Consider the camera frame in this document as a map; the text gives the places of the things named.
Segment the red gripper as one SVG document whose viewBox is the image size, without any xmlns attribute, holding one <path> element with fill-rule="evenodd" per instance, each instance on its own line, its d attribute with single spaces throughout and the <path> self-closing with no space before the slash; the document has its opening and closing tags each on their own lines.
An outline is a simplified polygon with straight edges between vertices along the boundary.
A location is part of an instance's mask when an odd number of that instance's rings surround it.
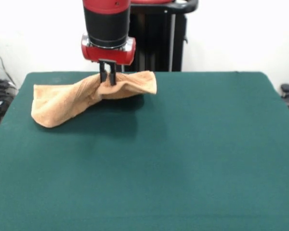
<svg viewBox="0 0 289 231">
<path fill-rule="evenodd" d="M 86 60 L 92 62 L 99 61 L 100 82 L 105 82 L 106 80 L 105 61 L 103 60 L 114 61 L 109 62 L 110 66 L 109 79 L 111 85 L 116 85 L 116 63 L 118 65 L 132 64 L 136 50 L 136 40 L 135 38 L 128 37 L 126 43 L 122 47 L 115 49 L 106 49 L 94 46 L 90 42 L 88 35 L 83 34 L 81 39 L 81 50 L 83 57 Z"/>
</svg>

